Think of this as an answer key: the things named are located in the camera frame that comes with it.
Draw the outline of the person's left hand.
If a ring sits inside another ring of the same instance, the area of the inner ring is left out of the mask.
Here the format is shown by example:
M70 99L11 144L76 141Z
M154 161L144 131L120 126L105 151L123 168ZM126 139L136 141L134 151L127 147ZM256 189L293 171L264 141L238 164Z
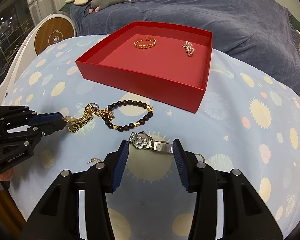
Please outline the person's left hand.
M13 178L14 170L11 168L0 174L0 181L10 181Z

